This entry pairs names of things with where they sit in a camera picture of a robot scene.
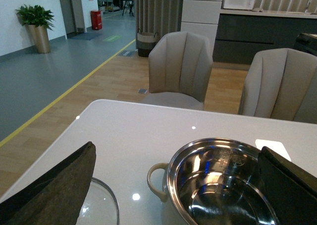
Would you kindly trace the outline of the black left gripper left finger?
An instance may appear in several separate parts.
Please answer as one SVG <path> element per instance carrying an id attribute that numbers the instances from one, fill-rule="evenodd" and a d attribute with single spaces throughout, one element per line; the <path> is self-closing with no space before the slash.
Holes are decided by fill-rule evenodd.
<path id="1" fill-rule="evenodd" d="M 74 225 L 88 193 L 96 147 L 88 142 L 0 204 L 2 225 Z"/>

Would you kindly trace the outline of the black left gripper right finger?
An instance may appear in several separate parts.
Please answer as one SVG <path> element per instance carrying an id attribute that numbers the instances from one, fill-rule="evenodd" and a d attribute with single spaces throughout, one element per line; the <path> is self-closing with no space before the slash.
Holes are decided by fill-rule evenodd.
<path id="1" fill-rule="evenodd" d="M 317 178 L 264 146 L 258 155 L 264 195 L 282 225 L 317 223 Z"/>

